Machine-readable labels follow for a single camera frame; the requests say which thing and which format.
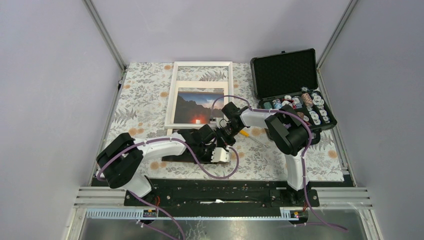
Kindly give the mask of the yellow handled screwdriver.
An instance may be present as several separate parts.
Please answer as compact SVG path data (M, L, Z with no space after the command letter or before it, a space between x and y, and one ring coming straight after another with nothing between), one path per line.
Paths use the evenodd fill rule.
M263 148L267 148L267 147L268 147L267 145L263 144L262 142L260 142L260 141L259 141L259 140L257 140L256 138L252 137L249 133L247 133L247 132L246 132L246 131L244 131L244 130L241 130L239 133L240 133L241 135L243 135L244 137L246 137L246 138L248 138L248 139L250 139L250 140L254 141L255 143L257 143L259 146L261 146L261 147L263 147Z

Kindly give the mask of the white picture frame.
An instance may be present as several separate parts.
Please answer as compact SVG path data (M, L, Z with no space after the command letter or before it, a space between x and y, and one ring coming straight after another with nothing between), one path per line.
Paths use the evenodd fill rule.
M178 76L179 67L203 70L198 77ZM215 127L216 120L227 119L221 112L233 100L233 63L231 61L176 61L168 95L164 127L199 129L205 124Z

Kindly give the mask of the sunset landscape photo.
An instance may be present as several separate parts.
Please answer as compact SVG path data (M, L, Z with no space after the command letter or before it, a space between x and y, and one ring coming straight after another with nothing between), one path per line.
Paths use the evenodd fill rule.
M205 124L215 127L227 119L222 108L232 92L227 81L173 80L170 85L164 127L198 129Z

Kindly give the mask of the brown frame backing board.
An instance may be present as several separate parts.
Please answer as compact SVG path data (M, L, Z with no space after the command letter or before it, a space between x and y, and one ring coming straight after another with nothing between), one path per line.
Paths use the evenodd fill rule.
M206 153L202 156L197 156L197 160L200 164L211 164L212 154ZM161 158L162 162L174 162L174 163L192 163L196 164L196 160L190 152L184 152L181 155L168 155Z

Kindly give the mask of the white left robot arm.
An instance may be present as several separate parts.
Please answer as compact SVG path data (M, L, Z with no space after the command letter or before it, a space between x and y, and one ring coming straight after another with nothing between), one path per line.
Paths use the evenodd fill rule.
M137 171L142 162L172 157L181 162L227 163L230 153L218 143L217 133L209 125L145 140L122 133L97 156L96 176L111 189L124 188L134 193L142 205L148 206L154 202L155 192L149 178Z

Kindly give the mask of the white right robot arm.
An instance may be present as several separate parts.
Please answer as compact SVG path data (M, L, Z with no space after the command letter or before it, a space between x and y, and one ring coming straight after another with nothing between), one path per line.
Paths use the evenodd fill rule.
M292 188L286 193L287 201L293 206L301 205L307 199L309 183L304 155L313 138L308 124L290 107L238 108L229 102L221 111L228 122L216 130L217 143L234 145L235 136L248 127L267 129L276 147L285 154L287 184Z

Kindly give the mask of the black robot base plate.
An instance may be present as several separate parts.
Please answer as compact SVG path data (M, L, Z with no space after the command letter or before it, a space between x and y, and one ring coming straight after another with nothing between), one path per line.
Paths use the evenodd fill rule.
M296 205L302 201L306 201L308 204L309 197L308 193L312 188L354 188L353 184L350 181L344 182L318 182L312 181L308 184L308 191L304 192L303 190L296 191L293 190L285 181L252 181L252 180L192 180L192 179L159 179L154 178L151 180L153 185L152 191L146 196L142 197L140 202L145 205L151 204L151 197L153 195L159 195L165 191L172 190L175 191L177 188L182 188L184 193L187 193L189 196L194 196L195 198L200 199L226 199L226 196L222 193L196 193L195 190L206 189L215 189L215 188L243 188L247 187L248 189L258 190L261 188L271 189L271 188L285 188L283 192L283 199L290 201L292 204ZM94 181L90 187L107 187L105 183L101 183L98 180Z

